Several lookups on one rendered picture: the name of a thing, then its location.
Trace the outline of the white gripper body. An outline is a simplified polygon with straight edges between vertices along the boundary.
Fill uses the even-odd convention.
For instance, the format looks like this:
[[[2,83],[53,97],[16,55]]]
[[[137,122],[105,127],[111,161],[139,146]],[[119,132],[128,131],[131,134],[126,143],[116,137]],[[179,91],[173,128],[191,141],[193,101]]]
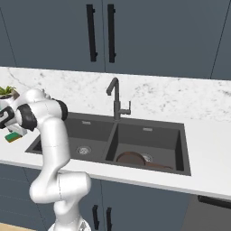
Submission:
[[[8,125],[7,128],[9,131],[18,133],[21,136],[25,136],[27,134],[27,130],[22,128],[18,124]]]

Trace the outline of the green and yellow sponge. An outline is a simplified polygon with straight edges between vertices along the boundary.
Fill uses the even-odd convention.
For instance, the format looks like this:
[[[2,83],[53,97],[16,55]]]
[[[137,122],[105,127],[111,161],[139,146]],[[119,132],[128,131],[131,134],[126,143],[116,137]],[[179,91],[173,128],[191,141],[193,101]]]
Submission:
[[[19,138],[22,138],[22,136],[18,133],[10,133],[8,135],[5,136],[5,140],[8,142],[8,143],[11,143]]]

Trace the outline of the dark grey double sink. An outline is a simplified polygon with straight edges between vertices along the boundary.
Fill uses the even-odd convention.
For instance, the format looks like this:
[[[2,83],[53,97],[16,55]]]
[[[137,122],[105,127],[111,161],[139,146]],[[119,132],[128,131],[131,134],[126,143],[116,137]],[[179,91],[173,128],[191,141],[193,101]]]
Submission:
[[[189,155],[183,124],[134,118],[71,113],[65,120],[73,160],[105,163],[189,176]],[[138,152],[161,169],[117,162],[122,152]]]

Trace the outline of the green potted plant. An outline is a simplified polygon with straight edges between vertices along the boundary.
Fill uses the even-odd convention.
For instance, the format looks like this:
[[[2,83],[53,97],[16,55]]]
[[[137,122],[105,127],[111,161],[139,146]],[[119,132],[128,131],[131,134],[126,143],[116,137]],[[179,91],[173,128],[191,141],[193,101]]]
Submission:
[[[7,86],[6,88],[0,87],[0,110],[9,106],[19,97],[16,87]]]

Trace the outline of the blue-grey drawer unit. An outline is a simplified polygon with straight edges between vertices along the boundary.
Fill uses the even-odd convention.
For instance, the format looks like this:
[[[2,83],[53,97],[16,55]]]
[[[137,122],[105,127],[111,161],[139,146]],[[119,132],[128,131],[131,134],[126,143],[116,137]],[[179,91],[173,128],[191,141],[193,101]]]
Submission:
[[[0,222],[46,231],[22,167],[0,164]]]

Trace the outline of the blue-grey base cupboard door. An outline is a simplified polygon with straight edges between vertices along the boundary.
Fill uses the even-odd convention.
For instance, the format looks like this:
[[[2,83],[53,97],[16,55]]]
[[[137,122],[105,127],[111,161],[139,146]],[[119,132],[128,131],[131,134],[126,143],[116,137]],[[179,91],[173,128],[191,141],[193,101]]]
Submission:
[[[95,223],[93,218],[93,207],[97,206],[97,220],[99,221],[98,229],[95,229]],[[49,229],[55,222],[55,214],[53,211],[53,204],[39,204],[38,209],[41,212],[42,220],[46,229]],[[100,180],[91,180],[91,190],[80,202],[79,211],[83,218],[88,222],[91,227],[91,231],[99,231],[103,224],[100,221],[102,217],[101,208],[101,187]]]
[[[112,231],[181,231],[189,194],[107,180],[101,185]]]

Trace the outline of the dark grey tap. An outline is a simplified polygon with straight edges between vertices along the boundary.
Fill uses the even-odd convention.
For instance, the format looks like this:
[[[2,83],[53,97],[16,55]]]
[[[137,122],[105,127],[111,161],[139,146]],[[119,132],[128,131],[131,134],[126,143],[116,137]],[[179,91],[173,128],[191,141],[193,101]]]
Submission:
[[[115,92],[114,97],[114,119],[118,121],[121,115],[130,115],[131,108],[122,109],[121,102],[119,98],[119,80],[118,78],[113,78],[106,89],[106,93],[110,96],[112,92]]]

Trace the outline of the grey dishwasher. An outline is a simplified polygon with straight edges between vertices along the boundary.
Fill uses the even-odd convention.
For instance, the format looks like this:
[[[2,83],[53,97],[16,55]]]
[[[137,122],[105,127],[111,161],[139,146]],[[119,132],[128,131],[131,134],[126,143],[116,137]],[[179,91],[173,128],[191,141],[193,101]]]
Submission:
[[[192,195],[181,231],[231,231],[231,209],[201,203]]]

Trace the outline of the blue-grey wall cupboard door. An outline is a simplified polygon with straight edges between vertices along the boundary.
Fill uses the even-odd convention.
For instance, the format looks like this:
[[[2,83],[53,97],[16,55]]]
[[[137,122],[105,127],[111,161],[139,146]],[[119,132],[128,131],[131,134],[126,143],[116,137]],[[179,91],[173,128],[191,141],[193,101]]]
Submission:
[[[5,29],[5,22],[0,8],[0,66],[14,67],[14,55]]]
[[[107,73],[208,79],[230,0],[103,0],[114,18]]]
[[[231,80],[231,0],[217,48],[211,79]]]
[[[97,61],[90,60],[87,5],[95,9]],[[101,0],[0,0],[18,68],[103,72]]]

